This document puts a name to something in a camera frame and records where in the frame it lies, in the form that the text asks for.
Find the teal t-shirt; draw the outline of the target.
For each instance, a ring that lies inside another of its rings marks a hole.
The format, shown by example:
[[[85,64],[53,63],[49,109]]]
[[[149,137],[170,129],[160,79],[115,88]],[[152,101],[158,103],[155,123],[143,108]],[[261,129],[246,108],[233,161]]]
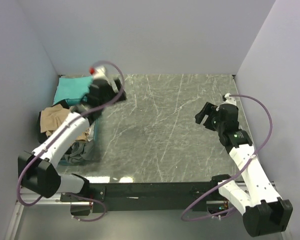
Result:
[[[77,104],[80,99],[89,92],[92,83],[91,76],[65,78],[60,77],[53,104],[65,100],[69,106]]]

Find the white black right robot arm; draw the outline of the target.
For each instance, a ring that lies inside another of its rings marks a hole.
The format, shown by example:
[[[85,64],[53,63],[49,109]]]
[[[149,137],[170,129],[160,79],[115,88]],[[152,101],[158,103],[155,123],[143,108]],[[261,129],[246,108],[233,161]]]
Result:
[[[216,131],[220,143],[239,169],[248,192],[235,182],[236,177],[215,180],[201,198],[211,195],[226,198],[242,215],[243,225],[251,237],[284,232],[293,212],[292,203],[283,200],[266,176],[249,134],[240,128],[239,109],[235,101],[216,106],[206,102],[195,115],[196,124]]]

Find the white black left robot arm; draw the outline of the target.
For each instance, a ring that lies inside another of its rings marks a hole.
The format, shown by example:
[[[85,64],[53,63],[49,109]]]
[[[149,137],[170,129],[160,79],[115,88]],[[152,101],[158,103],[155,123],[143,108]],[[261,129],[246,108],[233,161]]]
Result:
[[[78,201],[89,197],[89,180],[76,174],[59,174],[56,168],[76,138],[101,116],[105,107],[127,99],[124,79],[116,78],[114,83],[118,91],[105,78],[93,80],[88,93],[72,107],[61,126],[32,152],[24,151],[18,156],[17,198],[21,198],[21,187],[44,198],[56,193],[72,194]]]

